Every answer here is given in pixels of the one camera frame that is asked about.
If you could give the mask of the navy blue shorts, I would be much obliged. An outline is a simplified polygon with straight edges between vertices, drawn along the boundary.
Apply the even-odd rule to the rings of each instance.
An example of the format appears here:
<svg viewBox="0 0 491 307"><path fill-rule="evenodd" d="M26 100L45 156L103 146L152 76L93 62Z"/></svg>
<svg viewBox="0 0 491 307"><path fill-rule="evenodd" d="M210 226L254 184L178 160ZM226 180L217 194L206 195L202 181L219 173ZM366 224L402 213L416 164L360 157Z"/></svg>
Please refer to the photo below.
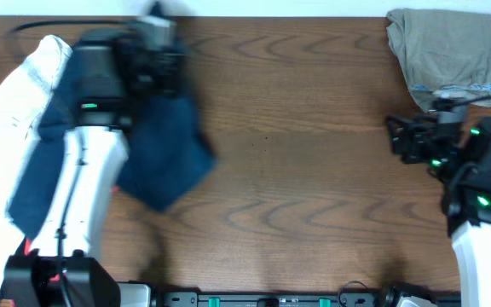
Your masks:
<svg viewBox="0 0 491 307"><path fill-rule="evenodd" d="M199 183L215 163L183 70L175 96L127 91L113 57L113 40L122 35L76 43L43 112L38 143L9 207L14 224L31 239L49 215L67 141L75 136L82 150L90 148L81 128L123 131L128 158L115 184L157 211Z"/></svg>

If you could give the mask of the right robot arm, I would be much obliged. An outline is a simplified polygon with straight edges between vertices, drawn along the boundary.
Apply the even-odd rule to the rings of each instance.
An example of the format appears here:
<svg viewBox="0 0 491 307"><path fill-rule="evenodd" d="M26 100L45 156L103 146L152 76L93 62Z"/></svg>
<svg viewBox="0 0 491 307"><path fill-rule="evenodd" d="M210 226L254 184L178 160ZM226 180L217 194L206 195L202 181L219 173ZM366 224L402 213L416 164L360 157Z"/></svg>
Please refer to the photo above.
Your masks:
<svg viewBox="0 0 491 307"><path fill-rule="evenodd" d="M392 153L405 164L427 164L442 184L462 305L491 306L491 117L470 129L463 146L459 121L389 116L385 125Z"/></svg>

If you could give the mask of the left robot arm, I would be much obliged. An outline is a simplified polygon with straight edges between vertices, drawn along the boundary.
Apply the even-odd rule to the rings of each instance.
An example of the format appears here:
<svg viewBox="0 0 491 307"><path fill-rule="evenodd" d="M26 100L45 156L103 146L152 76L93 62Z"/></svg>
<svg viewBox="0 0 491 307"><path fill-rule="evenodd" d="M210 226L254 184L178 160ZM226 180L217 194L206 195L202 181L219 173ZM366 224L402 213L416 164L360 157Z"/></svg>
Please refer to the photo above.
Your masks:
<svg viewBox="0 0 491 307"><path fill-rule="evenodd" d="M176 98L183 53L174 42L96 30L65 62L10 215L31 240L9 257L3 297L16 306L153 306L153 289L101 266L113 187L135 154L152 96Z"/></svg>

